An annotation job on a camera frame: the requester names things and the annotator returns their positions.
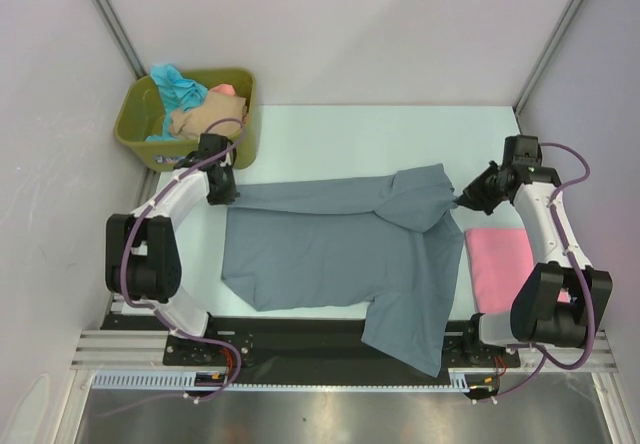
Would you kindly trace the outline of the grey blue t shirt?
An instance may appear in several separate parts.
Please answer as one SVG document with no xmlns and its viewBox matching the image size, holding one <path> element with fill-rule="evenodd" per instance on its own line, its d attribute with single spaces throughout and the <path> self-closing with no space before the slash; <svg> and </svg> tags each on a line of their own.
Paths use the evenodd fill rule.
<svg viewBox="0 0 640 444">
<path fill-rule="evenodd" d="M 434 376 L 463 249 L 454 206 L 439 164 L 245 185 L 227 212 L 221 277 L 258 311 L 365 304 L 363 343 Z"/>
</svg>

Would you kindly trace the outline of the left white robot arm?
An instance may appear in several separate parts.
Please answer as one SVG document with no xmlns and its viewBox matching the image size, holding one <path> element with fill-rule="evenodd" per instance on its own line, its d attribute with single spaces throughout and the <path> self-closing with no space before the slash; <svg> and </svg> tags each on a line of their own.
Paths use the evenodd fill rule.
<svg viewBox="0 0 640 444">
<path fill-rule="evenodd" d="M 176 231 L 196 205 L 229 205 L 236 199 L 236 147 L 227 137 L 203 134 L 161 190 L 131 213 L 114 214 L 106 222 L 107 288 L 187 338 L 187 353 L 202 364 L 219 356 L 221 340 L 206 330 L 208 313 L 181 286 Z"/>
</svg>

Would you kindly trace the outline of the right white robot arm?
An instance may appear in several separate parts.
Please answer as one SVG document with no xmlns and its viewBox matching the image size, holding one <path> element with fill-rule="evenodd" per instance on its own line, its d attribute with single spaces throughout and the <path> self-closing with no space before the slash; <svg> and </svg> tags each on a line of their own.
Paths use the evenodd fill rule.
<svg viewBox="0 0 640 444">
<path fill-rule="evenodd" d="M 610 274 L 595 269 L 577 242 L 564 209 L 567 185 L 544 166 L 543 147 L 534 136 L 506 138 L 502 161 L 490 162 L 457 200 L 486 215 L 510 204 L 522 221 L 519 229 L 465 233 L 478 312 L 461 352 L 473 365 L 486 364 L 498 347 L 590 349 L 613 290 Z"/>
</svg>

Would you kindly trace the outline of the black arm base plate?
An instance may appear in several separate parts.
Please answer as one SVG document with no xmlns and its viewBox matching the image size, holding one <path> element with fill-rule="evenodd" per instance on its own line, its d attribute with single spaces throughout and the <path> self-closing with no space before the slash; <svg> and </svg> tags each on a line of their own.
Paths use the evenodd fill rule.
<svg viewBox="0 0 640 444">
<path fill-rule="evenodd" d="M 516 354 L 469 344 L 465 324 L 450 321 L 429 376 L 362 343 L 363 329 L 361 320 L 216 318 L 205 336 L 240 352 L 237 381 L 246 385 L 427 386 L 450 383 L 454 369 L 492 374 L 520 365 Z"/>
</svg>

